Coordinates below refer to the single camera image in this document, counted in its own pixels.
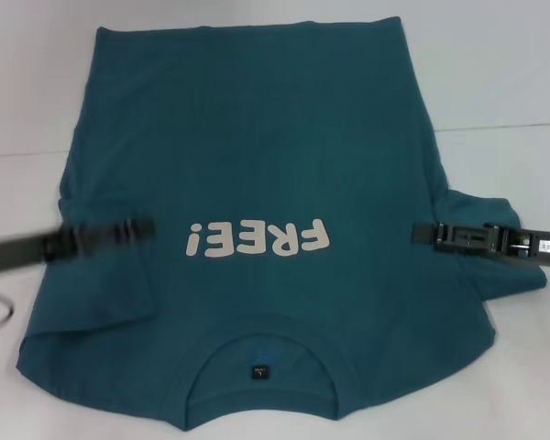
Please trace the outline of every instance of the t-shirt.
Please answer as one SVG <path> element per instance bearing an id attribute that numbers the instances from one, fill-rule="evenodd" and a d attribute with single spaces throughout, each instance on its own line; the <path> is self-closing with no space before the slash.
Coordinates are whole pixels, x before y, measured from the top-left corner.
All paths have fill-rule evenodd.
<path id="1" fill-rule="evenodd" d="M 48 267 L 18 368 L 182 430 L 252 409 L 340 419 L 493 344 L 483 302 L 545 286 L 414 244 L 519 226 L 448 189 L 399 18 L 97 32 L 62 217 L 157 237 Z"/>

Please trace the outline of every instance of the teal t-shirt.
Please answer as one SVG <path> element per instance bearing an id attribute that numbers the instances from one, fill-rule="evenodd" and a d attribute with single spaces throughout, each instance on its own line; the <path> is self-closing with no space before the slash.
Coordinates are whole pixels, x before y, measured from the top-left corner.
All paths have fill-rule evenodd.
<path id="1" fill-rule="evenodd" d="M 99 29 L 60 193 L 72 223 L 151 215 L 158 235 L 50 266 L 18 368 L 183 430 L 419 390 L 492 345 L 483 301 L 545 285 L 411 242 L 519 219 L 448 189 L 397 17 Z"/>

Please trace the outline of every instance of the white table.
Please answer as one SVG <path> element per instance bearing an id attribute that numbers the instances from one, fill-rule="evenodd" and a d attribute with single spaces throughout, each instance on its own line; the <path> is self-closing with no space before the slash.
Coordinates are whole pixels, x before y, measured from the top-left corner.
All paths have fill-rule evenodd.
<path id="1" fill-rule="evenodd" d="M 452 187 L 510 199 L 550 230 L 550 0 L 1 0 L 0 236 L 55 226 L 57 185 L 94 32 L 401 16 Z M 482 127 L 520 126 L 481 129 Z M 495 346 L 456 375 L 340 422 L 254 411 L 190 438 L 550 440 L 550 269 L 545 290 L 488 303 Z M 59 401 L 15 370 L 41 268 L 0 275 L 18 305 L 0 332 L 0 439 L 185 437 L 164 423 Z"/>

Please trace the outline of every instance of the folded t-shirt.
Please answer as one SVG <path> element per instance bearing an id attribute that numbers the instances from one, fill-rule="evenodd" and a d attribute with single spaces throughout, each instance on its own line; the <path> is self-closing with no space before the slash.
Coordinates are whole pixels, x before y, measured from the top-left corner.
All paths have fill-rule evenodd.
<path id="1" fill-rule="evenodd" d="M 492 345 L 483 301 L 545 285 L 411 242 L 519 219 L 448 189 L 397 17 L 99 29 L 60 193 L 71 223 L 152 215 L 158 235 L 49 267 L 18 368 L 182 430 L 419 390 Z"/>

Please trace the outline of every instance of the white surface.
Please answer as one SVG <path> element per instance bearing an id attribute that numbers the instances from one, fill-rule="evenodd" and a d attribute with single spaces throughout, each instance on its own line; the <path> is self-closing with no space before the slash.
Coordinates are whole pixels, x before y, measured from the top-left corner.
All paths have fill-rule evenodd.
<path id="1" fill-rule="evenodd" d="M 550 0 L 0 0 L 0 154 L 68 149 L 99 26 L 391 16 L 436 129 L 550 123 Z"/>
<path id="2" fill-rule="evenodd" d="M 550 123 L 550 0 L 419 2 L 0 0 L 0 155 L 66 150 L 95 29 L 182 28 L 403 18 L 437 129 Z M 504 196 L 526 227 L 550 230 L 550 126 L 440 133 L 452 187 Z M 65 153 L 0 157 L 0 236 L 58 223 Z M 191 433 L 58 401 L 15 370 L 42 275 L 0 276 L 16 300 L 0 332 L 0 439 L 217 438 L 550 440 L 550 269 L 545 290 L 489 303 L 499 331 L 455 376 L 340 422 L 254 411 Z"/>

